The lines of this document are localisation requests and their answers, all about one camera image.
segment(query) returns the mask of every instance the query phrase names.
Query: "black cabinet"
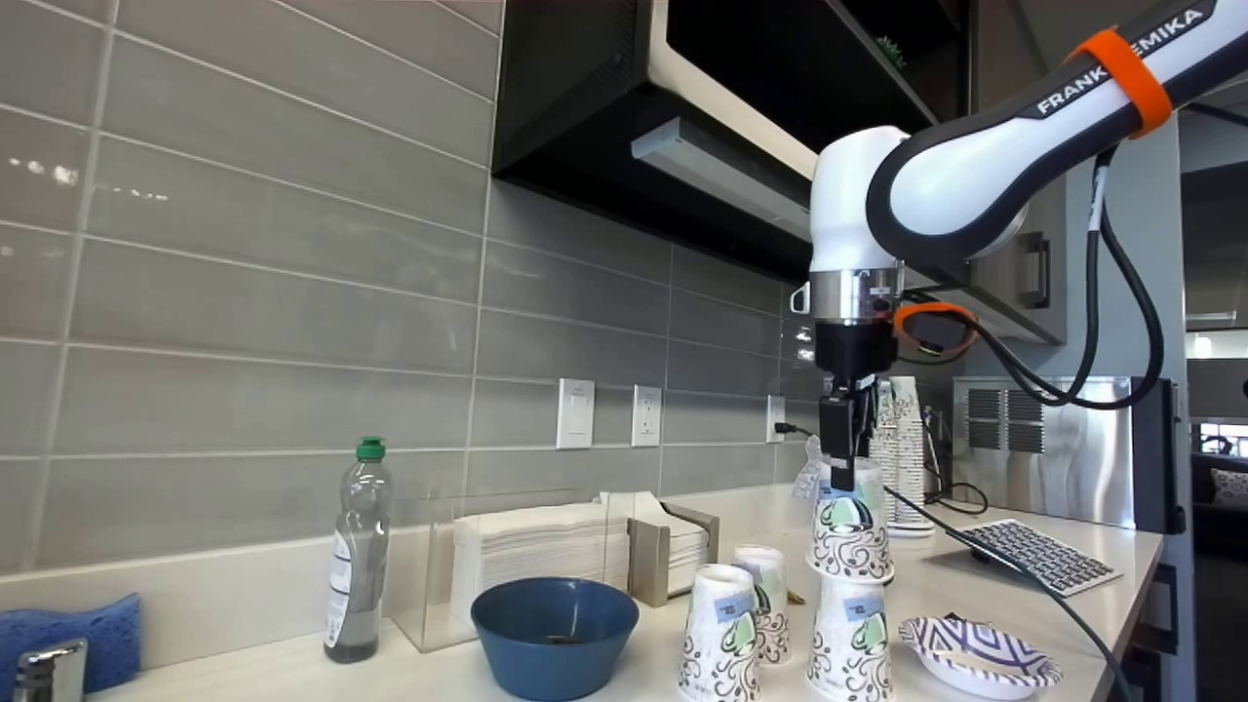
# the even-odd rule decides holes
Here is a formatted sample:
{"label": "black cabinet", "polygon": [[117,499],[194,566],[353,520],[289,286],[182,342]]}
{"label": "black cabinet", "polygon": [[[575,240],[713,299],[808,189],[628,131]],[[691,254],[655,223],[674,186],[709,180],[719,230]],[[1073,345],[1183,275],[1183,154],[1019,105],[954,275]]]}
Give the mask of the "black cabinet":
{"label": "black cabinet", "polygon": [[962,54],[952,0],[512,0],[497,176],[802,279],[802,230],[633,161],[633,144],[684,121],[745,180],[808,206],[834,137],[954,118]]}

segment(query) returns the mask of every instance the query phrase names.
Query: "blue sponge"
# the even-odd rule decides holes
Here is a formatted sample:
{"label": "blue sponge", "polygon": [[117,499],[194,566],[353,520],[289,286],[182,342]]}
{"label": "blue sponge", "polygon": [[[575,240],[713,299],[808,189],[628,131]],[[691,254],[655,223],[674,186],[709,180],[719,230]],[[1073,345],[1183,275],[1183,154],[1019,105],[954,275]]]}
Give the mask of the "blue sponge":
{"label": "blue sponge", "polygon": [[141,674],[141,598],[130,594],[90,612],[4,608],[0,695],[15,685],[25,652],[86,638],[86,691],[122,685]]}

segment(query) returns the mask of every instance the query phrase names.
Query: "keyboard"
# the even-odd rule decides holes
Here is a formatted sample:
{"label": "keyboard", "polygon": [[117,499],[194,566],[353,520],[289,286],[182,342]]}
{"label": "keyboard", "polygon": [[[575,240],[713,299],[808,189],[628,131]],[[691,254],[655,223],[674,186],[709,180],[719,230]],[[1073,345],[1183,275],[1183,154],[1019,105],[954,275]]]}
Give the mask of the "keyboard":
{"label": "keyboard", "polygon": [[1084,551],[1073,551],[1014,520],[960,526],[952,539],[966,543],[975,552],[988,552],[1009,568],[1019,568],[1014,560],[1023,560],[1036,582],[1045,582],[1045,590],[1061,598],[1078,598],[1084,590],[1096,590],[1120,576],[1112,566],[1088,556]]}

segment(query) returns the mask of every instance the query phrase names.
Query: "white countertop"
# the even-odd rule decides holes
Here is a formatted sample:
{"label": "white countertop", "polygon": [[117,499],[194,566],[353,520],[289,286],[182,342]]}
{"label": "white countertop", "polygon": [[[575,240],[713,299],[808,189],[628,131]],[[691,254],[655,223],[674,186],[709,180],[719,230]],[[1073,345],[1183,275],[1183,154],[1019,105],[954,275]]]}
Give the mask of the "white countertop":
{"label": "white countertop", "polygon": [[[674,499],[698,512],[720,514],[720,552],[743,543],[771,543],[789,551],[792,590],[808,599],[792,608],[792,660],[784,668],[765,668],[762,699],[814,699],[802,685],[808,637],[814,608],[814,576],[802,566],[808,556],[808,520],[792,512],[789,491],[752,486],[752,491],[719,491],[698,499]],[[1109,530],[1064,520],[1019,514],[1036,530],[1073,543],[1125,576],[1100,590],[1073,598],[1070,605],[1112,642],[1125,648],[1143,605],[1143,586],[1161,552],[1157,533],[1143,530]],[[897,633],[910,617],[943,617],[960,612],[966,618],[990,618],[1061,668],[1061,685],[1045,699],[1079,702],[1109,691],[1109,668],[1096,655],[1096,642],[1036,590],[1019,576],[971,560],[962,547],[943,533],[930,539],[893,539],[897,582],[888,586],[888,622]],[[602,702],[637,702],[637,699],[674,699],[678,674],[678,638],[684,638],[688,599],[665,608],[639,605],[639,629],[628,638],[618,680],[593,695]],[[897,699],[962,699],[960,691],[936,681],[915,655],[893,637],[893,681]],[[394,622],[381,633],[381,652],[366,664],[327,664],[321,637],[297,637],[264,648],[245,648],[229,655],[211,655],[194,664],[145,669],[135,681],[95,695],[96,702],[243,702],[243,699],[299,699],[299,702],[397,702],[436,695],[445,702],[490,702],[509,699],[479,655],[475,642],[458,642],[445,652],[418,652]]]}

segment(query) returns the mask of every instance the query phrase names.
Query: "blue bowl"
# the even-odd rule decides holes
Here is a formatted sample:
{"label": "blue bowl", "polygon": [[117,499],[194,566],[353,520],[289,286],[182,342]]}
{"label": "blue bowl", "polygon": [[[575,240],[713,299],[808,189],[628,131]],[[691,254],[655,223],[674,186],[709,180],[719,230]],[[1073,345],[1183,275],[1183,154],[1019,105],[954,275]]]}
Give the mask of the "blue bowl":
{"label": "blue bowl", "polygon": [[509,695],[559,702],[611,680],[637,629],[637,599],[602,582],[527,576],[479,594],[473,622]]}

